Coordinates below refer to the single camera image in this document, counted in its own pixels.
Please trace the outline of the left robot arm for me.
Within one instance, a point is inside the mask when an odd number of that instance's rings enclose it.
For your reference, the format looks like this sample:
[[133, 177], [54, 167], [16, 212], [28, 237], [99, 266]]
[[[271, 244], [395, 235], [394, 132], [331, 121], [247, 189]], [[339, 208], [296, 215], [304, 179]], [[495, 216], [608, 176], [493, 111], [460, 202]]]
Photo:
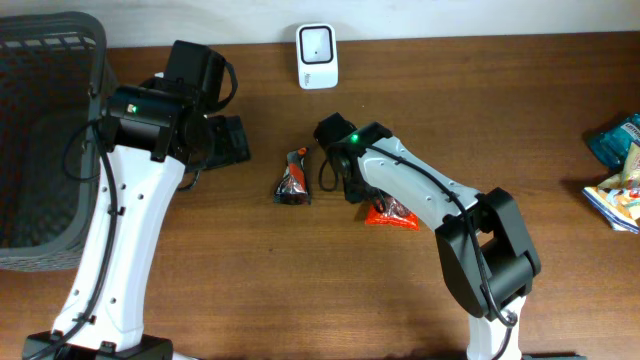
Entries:
[[164, 72], [119, 87], [83, 126], [100, 157], [99, 188], [80, 265], [53, 327], [28, 336], [27, 359], [173, 359], [144, 331], [148, 277], [168, 206], [185, 176], [245, 162], [248, 140], [224, 114], [233, 65], [210, 47], [176, 41]]

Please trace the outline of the blue Listerine mouthwash bottle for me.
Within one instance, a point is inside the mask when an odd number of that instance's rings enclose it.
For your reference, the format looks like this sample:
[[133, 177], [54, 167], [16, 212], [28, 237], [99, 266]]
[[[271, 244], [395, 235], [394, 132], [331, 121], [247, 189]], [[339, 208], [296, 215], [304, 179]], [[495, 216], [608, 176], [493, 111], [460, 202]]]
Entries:
[[587, 141], [596, 158], [610, 169], [624, 165], [632, 143], [639, 143], [639, 114], [635, 113], [608, 131]]

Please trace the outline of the black snack bag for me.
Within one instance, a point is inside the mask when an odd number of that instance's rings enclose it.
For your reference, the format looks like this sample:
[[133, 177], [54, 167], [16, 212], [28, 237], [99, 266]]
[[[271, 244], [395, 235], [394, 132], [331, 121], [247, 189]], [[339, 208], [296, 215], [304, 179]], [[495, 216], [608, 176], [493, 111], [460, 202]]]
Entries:
[[289, 152], [283, 177], [276, 186], [273, 201], [284, 205], [310, 205], [312, 201], [304, 169], [309, 148], [302, 147]]

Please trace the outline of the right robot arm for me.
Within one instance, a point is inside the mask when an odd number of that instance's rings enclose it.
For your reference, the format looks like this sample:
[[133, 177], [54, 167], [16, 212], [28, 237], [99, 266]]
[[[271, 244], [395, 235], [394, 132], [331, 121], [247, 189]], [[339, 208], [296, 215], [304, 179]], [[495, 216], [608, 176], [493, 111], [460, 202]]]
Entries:
[[398, 200], [433, 231], [445, 284], [469, 316], [469, 359], [521, 359], [520, 314], [541, 260], [515, 199], [454, 181], [412, 154], [378, 122], [334, 113], [314, 139], [351, 203]]

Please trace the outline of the red Hacks candy bag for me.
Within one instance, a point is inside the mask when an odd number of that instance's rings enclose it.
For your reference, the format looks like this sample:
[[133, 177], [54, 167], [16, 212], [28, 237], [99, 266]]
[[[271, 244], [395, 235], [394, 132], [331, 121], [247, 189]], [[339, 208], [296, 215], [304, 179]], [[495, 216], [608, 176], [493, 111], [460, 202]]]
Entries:
[[365, 224], [420, 230], [418, 217], [397, 199], [388, 195], [372, 202], [365, 218]]

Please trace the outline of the yellow wet wipes pack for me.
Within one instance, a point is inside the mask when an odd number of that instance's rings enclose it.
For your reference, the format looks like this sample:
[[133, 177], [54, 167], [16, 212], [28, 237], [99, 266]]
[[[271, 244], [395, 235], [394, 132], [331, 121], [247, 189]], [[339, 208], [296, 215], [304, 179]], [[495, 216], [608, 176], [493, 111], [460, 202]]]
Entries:
[[622, 171], [582, 194], [616, 231], [639, 233], [639, 143], [629, 148]]

